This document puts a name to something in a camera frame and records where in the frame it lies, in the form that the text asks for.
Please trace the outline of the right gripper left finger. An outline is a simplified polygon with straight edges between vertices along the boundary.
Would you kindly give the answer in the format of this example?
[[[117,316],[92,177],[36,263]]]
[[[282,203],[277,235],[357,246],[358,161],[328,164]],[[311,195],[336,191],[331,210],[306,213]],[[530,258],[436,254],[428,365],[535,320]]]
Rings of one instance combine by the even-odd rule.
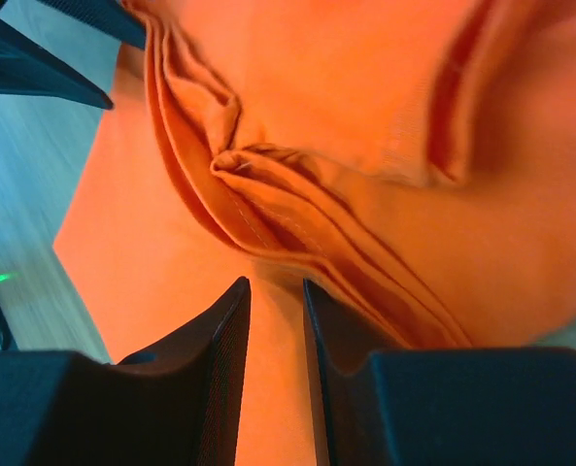
[[[250,283],[239,278],[117,364],[0,351],[0,465],[233,464],[250,317]]]

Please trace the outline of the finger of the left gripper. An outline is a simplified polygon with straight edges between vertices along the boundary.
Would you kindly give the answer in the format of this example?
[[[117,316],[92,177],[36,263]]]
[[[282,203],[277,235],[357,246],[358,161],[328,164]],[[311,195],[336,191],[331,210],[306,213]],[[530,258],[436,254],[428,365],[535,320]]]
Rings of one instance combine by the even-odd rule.
[[[137,49],[143,49],[146,32],[143,24],[116,0],[40,0],[104,34]]]
[[[48,96],[110,110],[96,84],[0,19],[0,94]]]

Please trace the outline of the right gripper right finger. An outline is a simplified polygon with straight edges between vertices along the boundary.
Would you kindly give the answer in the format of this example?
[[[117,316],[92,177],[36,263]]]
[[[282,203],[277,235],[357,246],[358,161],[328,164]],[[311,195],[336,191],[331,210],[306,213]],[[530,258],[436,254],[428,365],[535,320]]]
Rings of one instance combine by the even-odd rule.
[[[319,464],[576,465],[576,350],[402,349],[303,292]]]

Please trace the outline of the orange t shirt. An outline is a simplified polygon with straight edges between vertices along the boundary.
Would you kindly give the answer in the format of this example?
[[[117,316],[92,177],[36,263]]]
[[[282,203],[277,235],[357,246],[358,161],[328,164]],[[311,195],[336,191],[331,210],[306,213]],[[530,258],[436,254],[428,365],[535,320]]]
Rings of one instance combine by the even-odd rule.
[[[53,247],[120,360],[240,276],[236,463],[316,461],[311,280],[409,349],[576,319],[576,1],[129,1]]]

